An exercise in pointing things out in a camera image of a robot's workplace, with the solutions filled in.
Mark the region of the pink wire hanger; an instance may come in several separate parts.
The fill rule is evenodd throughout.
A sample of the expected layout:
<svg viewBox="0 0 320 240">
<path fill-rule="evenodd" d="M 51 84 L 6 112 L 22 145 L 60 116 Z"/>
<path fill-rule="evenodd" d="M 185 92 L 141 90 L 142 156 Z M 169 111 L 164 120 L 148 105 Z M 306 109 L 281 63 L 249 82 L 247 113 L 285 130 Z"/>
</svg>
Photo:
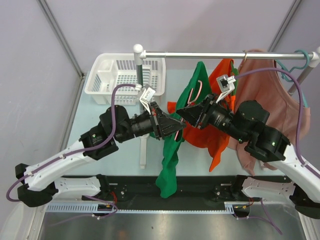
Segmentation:
<svg viewBox="0 0 320 240">
<path fill-rule="evenodd" d="M 193 95 L 193 92 L 194 92 L 194 88 L 192 88 L 190 90 L 190 93 L 189 93 L 189 96 L 188 96 L 188 100 L 187 100 L 187 107 L 191 106 L 193 103 L 196 102 L 196 100 L 199 98 L 200 96 L 200 93 L 201 93 L 201 90 L 202 90 L 202 86 L 203 86 L 203 83 L 202 81 L 198 80 L 198 91 L 197 91 L 197 94 L 196 96 L 194 97 L 193 100 L 191 100 L 191 97 Z M 177 138 L 178 138 L 178 135 L 179 135 L 179 130 L 176 132 L 175 136 L 174 136 L 174 140 L 177 141 Z"/>
</svg>

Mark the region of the green t shirt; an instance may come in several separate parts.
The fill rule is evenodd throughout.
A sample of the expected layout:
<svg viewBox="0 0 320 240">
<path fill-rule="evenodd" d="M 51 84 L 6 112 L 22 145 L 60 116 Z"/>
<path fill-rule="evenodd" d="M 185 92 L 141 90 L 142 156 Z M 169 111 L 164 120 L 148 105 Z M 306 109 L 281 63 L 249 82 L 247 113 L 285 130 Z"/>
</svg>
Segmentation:
<svg viewBox="0 0 320 240">
<path fill-rule="evenodd" d="M 192 88 L 194 88 L 194 92 L 191 100 L 194 99 L 198 92 L 198 80 L 202 81 L 202 89 L 198 99 L 195 101 L 196 104 L 203 101 L 204 98 L 212 92 L 207 70 L 204 62 L 202 61 L 197 63 L 193 75 L 184 90 L 178 90 L 177 88 L 174 89 L 173 92 L 178 94 L 178 99 L 176 102 L 177 109 L 187 106 L 187 101 Z M 176 166 L 179 162 L 178 150 L 181 143 L 184 141 L 182 137 L 183 133 L 184 132 L 182 130 L 179 132 L 176 141 L 174 139 L 175 133 L 164 139 L 163 159 L 161 162 L 162 170 L 155 181 L 156 186 L 160 189 L 160 196 L 163 199 L 170 197 L 177 191 Z"/>
</svg>

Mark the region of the orange t shirt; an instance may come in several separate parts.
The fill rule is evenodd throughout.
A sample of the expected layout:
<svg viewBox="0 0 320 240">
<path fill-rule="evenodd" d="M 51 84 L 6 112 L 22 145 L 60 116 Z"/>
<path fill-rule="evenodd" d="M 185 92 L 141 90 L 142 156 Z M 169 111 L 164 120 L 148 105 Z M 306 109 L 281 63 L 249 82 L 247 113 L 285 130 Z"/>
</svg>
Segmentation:
<svg viewBox="0 0 320 240">
<path fill-rule="evenodd" d="M 221 60 L 213 72 L 208 75 L 211 94 L 219 94 L 221 92 L 216 78 L 222 75 L 229 76 L 231 74 L 231 60 L 232 59 Z M 176 114 L 176 110 L 176 102 L 169 101 L 167 103 L 167 111 L 172 117 L 180 120 L 181 117 Z M 182 137 L 184 141 L 187 141 L 195 147 L 207 148 L 209 155 L 212 157 L 212 162 L 209 167 L 210 172 L 220 163 L 221 154 L 229 143 L 229 137 L 225 133 L 210 125 L 200 130 L 187 124 L 187 127 L 183 129 Z"/>
</svg>

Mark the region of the green plastic hanger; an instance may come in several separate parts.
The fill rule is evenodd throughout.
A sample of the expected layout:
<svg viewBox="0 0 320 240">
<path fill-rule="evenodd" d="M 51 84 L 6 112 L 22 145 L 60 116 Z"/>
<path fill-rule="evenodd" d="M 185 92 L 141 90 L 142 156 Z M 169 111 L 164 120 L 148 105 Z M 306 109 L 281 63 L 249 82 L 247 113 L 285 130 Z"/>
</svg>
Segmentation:
<svg viewBox="0 0 320 240">
<path fill-rule="evenodd" d="M 230 67 L 231 67 L 231 72 L 233 76 L 237 76 L 239 74 L 238 69 L 234 66 L 234 61 L 231 60 L 230 62 Z M 238 87 L 238 80 L 236 79 L 234 82 L 234 90 L 232 91 L 232 96 L 236 95 L 237 92 L 237 87 Z"/>
</svg>

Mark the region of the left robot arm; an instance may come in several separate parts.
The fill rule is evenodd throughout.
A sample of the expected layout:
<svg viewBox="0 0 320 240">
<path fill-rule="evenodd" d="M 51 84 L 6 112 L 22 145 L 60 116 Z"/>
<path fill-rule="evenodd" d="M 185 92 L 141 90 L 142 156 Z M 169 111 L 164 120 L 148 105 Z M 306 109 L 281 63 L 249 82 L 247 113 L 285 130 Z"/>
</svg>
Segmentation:
<svg viewBox="0 0 320 240">
<path fill-rule="evenodd" d="M 20 163 L 15 175 L 21 185 L 18 201 L 28 207 L 45 205 L 55 198 L 105 200 L 111 187 L 106 176 L 69 178 L 66 172 L 94 163 L 118 151 L 123 143 L 146 134 L 163 140 L 187 125 L 163 112 L 156 102 L 140 115 L 129 117 L 124 106 L 113 105 L 99 117 L 99 122 L 65 150 L 35 165 Z"/>
</svg>

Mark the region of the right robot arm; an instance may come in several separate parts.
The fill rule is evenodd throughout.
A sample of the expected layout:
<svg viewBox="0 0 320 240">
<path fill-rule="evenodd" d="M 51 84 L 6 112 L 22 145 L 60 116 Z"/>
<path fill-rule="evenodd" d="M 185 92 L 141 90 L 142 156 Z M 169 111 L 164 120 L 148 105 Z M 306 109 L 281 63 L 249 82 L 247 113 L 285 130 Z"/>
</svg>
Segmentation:
<svg viewBox="0 0 320 240">
<path fill-rule="evenodd" d="M 177 114 L 197 129 L 213 126 L 246 143 L 244 150 L 255 159 L 282 171 L 290 182 L 258 180 L 238 175 L 230 186 L 231 196 L 242 201 L 245 197 L 270 199 L 292 205 L 299 213 L 320 218 L 320 179 L 312 165 L 301 163 L 298 147 L 279 130 L 268 126 L 269 112 L 255 100 L 240 104 L 232 112 L 218 103 L 215 94 L 209 94 L 201 103 L 178 109 Z"/>
</svg>

